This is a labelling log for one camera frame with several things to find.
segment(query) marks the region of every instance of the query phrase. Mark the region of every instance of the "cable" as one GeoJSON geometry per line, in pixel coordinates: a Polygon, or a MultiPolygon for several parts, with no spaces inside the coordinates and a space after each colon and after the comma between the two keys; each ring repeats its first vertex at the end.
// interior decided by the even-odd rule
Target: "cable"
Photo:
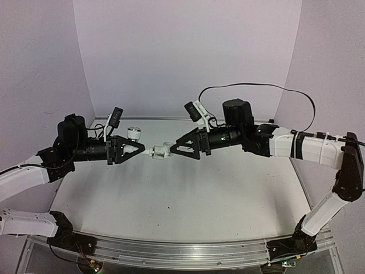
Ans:
{"type": "Polygon", "coordinates": [[[199,97],[198,97],[198,101],[200,102],[200,99],[201,99],[201,96],[203,95],[203,93],[208,90],[208,89],[211,89],[211,88],[223,88],[223,87],[233,87],[233,86],[270,86],[270,87],[276,87],[276,88],[281,88],[283,90],[286,90],[286,91],[291,91],[291,92],[296,92],[296,93],[300,93],[302,95],[304,95],[305,97],[308,98],[308,100],[310,101],[310,103],[312,104],[312,108],[313,108],[313,118],[312,118],[312,121],[310,122],[309,126],[301,131],[301,132],[305,132],[307,131],[313,124],[314,122],[314,118],[315,118],[315,104],[314,104],[314,101],[313,99],[306,93],[302,92],[302,91],[299,91],[299,90],[291,90],[291,89],[288,89],[288,88],[284,88],[284,87],[281,87],[281,86],[277,86],[276,84],[263,84],[263,83],[235,83],[235,84],[227,84],[225,86],[211,86],[211,87],[206,87],[205,89],[203,89],[200,94],[199,94],[199,97]]]}
{"type": "Polygon", "coordinates": [[[102,124],[96,124],[94,128],[86,128],[86,130],[102,130],[104,129],[104,126],[102,124]]]}
{"type": "Polygon", "coordinates": [[[110,135],[112,135],[113,131],[114,131],[114,128],[112,127],[112,129],[109,131],[107,136],[109,137],[110,135]]]}
{"type": "Polygon", "coordinates": [[[80,264],[80,265],[83,265],[83,266],[86,266],[86,267],[90,266],[90,264],[89,264],[89,265],[87,265],[87,264],[82,264],[82,263],[79,263],[79,262],[77,262],[77,261],[72,261],[72,260],[69,260],[69,259],[62,258],[62,257],[58,256],[58,255],[54,252],[54,250],[52,249],[52,246],[51,246],[50,244],[49,244],[49,246],[50,246],[50,250],[51,250],[52,254],[53,254],[53,255],[55,255],[55,256],[56,256],[57,258],[59,258],[60,260],[68,261],[68,262],[70,262],[70,263],[74,263],[74,264],[80,264]]]}
{"type": "Polygon", "coordinates": [[[94,128],[87,128],[87,130],[93,130],[94,133],[95,133],[95,136],[94,136],[94,139],[96,139],[98,137],[98,133],[96,132],[97,130],[103,130],[104,129],[104,126],[102,124],[96,124],[94,128]]]}
{"type": "Polygon", "coordinates": [[[0,176],[3,175],[3,174],[5,174],[5,173],[7,173],[7,172],[9,172],[9,171],[16,170],[18,168],[19,167],[10,167],[7,170],[0,171],[0,176]]]}

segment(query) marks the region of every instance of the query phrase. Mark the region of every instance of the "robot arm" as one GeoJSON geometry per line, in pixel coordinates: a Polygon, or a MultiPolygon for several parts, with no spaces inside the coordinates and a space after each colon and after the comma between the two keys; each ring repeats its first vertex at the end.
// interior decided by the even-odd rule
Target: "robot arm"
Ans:
{"type": "MultiPolygon", "coordinates": [[[[185,105],[193,121],[209,117],[201,115],[196,103],[185,105]]],[[[251,106],[240,99],[223,103],[225,125],[207,130],[196,128],[176,140],[171,152],[200,159],[200,152],[241,145],[246,152],[265,157],[290,157],[324,164],[339,170],[330,193],[298,223],[291,238],[270,241],[270,260],[285,255],[302,255],[317,248],[315,236],[349,202],[360,198],[363,190],[361,151],[357,137],[348,132],[345,137],[322,132],[309,134],[274,124],[255,125],[251,106]]]]}
{"type": "MultiPolygon", "coordinates": [[[[118,127],[122,112],[122,109],[115,108],[107,125],[112,128],[118,127]]],[[[120,164],[145,150],[144,145],[137,142],[139,137],[133,136],[132,139],[111,136],[105,131],[104,134],[104,138],[88,138],[82,116],[72,114],[65,117],[65,120],[58,124],[58,137],[52,147],[41,150],[27,161],[0,172],[0,202],[29,188],[65,177],[69,172],[75,171],[75,162],[106,160],[107,164],[120,164]]],[[[73,233],[72,230],[72,224],[61,212],[0,210],[0,235],[46,236],[51,245],[78,252],[75,245],[78,243],[85,254],[90,254],[96,240],[73,233]]]]}

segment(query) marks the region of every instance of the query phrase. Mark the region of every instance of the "white wall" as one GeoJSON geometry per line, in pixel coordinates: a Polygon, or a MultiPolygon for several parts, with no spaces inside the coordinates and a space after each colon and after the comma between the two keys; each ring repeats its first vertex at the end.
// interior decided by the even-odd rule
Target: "white wall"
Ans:
{"type": "MultiPolygon", "coordinates": [[[[94,119],[72,0],[2,0],[0,5],[0,170],[51,146],[70,113],[94,119]]],[[[46,211],[56,183],[0,208],[46,211]]],[[[0,273],[14,273],[23,238],[0,237],[0,273]]]]}
{"type": "MultiPolygon", "coordinates": [[[[310,94],[317,104],[311,132],[365,140],[365,2],[304,0],[287,88],[310,94]]],[[[276,122],[305,128],[310,104],[284,93],[276,122]]],[[[297,165],[314,203],[334,184],[335,171],[312,163],[297,165]]],[[[330,223],[346,273],[365,273],[365,197],[349,204],[330,223]]]]}
{"type": "MultiPolygon", "coordinates": [[[[301,0],[74,0],[76,28],[96,116],[188,116],[206,86],[285,84],[301,0]]],[[[211,91],[206,107],[240,97],[258,120],[274,118],[281,90],[211,91]]]]}

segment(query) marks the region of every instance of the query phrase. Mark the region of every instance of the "metal frame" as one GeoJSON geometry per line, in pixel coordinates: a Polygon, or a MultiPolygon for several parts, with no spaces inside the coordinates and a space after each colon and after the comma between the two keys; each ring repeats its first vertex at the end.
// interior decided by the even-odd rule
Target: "metal frame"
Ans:
{"type": "MultiPolygon", "coordinates": [[[[235,241],[227,243],[161,243],[152,241],[126,240],[93,235],[97,238],[96,249],[90,259],[130,267],[174,269],[174,270],[215,270],[235,269],[262,265],[269,262],[266,240],[235,241]]],[[[46,238],[30,236],[21,258],[18,274],[25,269],[34,244],[48,246],[46,238]]],[[[329,227],[317,236],[318,250],[330,250],[336,255],[336,246],[329,227]]],[[[75,252],[54,248],[58,251],[77,255],[75,252]]]]}

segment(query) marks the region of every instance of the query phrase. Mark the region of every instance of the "white table surface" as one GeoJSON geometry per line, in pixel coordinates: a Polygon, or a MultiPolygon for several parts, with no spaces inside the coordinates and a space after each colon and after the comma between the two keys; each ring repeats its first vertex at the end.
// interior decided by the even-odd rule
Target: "white table surface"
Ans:
{"type": "MultiPolygon", "coordinates": [[[[122,120],[113,134],[126,136],[129,126],[142,129],[146,147],[175,142],[195,128],[180,120],[122,120]]],[[[52,205],[75,231],[152,241],[263,239],[293,233],[310,210],[288,158],[256,156],[240,146],[201,160],[138,155],[113,166],[75,165],[52,205]]]]}

